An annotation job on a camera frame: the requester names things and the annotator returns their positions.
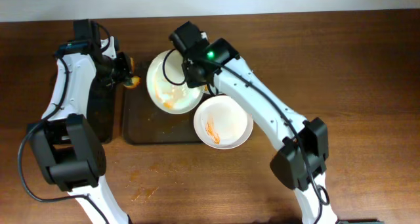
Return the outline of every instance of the round plate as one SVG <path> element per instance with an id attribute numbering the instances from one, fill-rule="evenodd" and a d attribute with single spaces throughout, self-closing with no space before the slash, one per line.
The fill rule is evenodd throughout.
<path id="1" fill-rule="evenodd" d="M 253 125 L 252 116 L 226 95 L 207 99 L 194 115 L 198 137 L 218 149 L 240 146 L 251 135 Z"/>
<path id="2" fill-rule="evenodd" d="M 186 83 L 177 86 L 169 83 L 163 76 L 163 59 L 169 51 L 160 53 L 149 66 L 146 76 L 147 91 L 154 104 L 170 114 L 183 114 L 197 106 L 203 97 L 203 86 L 190 89 Z M 173 51 L 165 63 L 167 77 L 180 83 L 184 80 L 182 72 L 182 56 Z"/>

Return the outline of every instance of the white wall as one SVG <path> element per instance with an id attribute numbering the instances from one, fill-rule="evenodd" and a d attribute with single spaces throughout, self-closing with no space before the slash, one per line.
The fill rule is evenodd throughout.
<path id="1" fill-rule="evenodd" d="M 0 22 L 420 8 L 420 0 L 0 0 Z"/>

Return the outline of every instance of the brown table surface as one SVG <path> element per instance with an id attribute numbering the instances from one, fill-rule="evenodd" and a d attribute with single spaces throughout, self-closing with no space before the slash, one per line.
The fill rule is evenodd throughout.
<path id="1" fill-rule="evenodd" d="M 341 219 L 420 220 L 420 10 L 101 20 L 121 49 L 151 60 L 186 20 L 224 37 L 286 104 L 329 128 L 327 189 Z M 71 21 L 0 24 L 0 223 L 89 223 L 76 201 L 42 204 L 23 190 L 16 154 L 26 124 L 51 98 L 52 53 Z M 272 174 L 276 151 L 255 126 L 244 145 L 105 145 L 108 184 L 134 223 L 251 223 L 299 218 Z M 29 146 L 24 173 L 41 197 L 63 195 L 41 176 Z"/>

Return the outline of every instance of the green indicator light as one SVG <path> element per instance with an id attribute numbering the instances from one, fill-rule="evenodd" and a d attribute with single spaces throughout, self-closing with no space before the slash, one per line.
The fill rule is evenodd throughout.
<path id="1" fill-rule="evenodd" d="M 215 53 L 214 53 L 213 51 L 209 51 L 209 52 L 207 53 L 207 57 L 208 57 L 208 58 L 213 58 L 213 57 L 215 57 Z"/>

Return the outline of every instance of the wooden surface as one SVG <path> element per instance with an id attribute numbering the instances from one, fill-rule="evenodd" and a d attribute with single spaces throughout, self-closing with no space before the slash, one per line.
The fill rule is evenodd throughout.
<path id="1" fill-rule="evenodd" d="M 327 189 L 341 219 L 420 220 L 420 11 L 319 12 L 101 20 L 136 61 L 172 46 L 186 20 L 227 39 L 286 104 L 329 129 Z M 72 23 L 0 24 L 0 223 L 88 223 L 76 201 L 42 204 L 19 182 L 16 154 L 26 124 L 51 97 L 52 53 Z M 252 223 L 299 218 L 292 191 L 276 180 L 276 151 L 256 126 L 233 150 L 205 145 L 105 145 L 108 184 L 134 223 Z M 24 173 L 34 193 L 46 184 L 31 151 Z"/>

